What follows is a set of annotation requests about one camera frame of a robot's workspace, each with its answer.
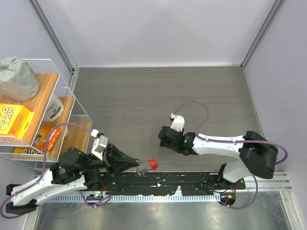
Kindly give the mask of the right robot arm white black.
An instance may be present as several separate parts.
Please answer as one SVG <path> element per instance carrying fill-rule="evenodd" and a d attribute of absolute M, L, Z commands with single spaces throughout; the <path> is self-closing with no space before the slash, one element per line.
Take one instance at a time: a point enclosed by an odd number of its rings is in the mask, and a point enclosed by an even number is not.
<path fill-rule="evenodd" d="M 278 149 L 257 132 L 247 131 L 237 137 L 213 137 L 193 132 L 184 134 L 163 126 L 158 138 L 161 147 L 184 156 L 211 154 L 234 158 L 234 162 L 224 163 L 219 169 L 216 183 L 223 189 L 252 175 L 273 178 Z"/>

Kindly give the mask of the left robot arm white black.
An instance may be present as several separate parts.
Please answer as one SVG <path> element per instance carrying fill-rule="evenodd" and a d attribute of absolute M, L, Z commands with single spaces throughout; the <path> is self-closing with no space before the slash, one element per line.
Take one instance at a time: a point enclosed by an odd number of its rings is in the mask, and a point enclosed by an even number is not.
<path fill-rule="evenodd" d="M 103 183 L 101 169 L 115 174 L 139 165 L 139 159 L 124 154 L 113 144 L 93 147 L 90 154 L 69 148 L 37 179 L 23 185 L 8 185 L 10 202 L 5 205 L 5 211 L 13 217 L 24 215 L 59 195 L 77 190 L 96 191 Z"/>

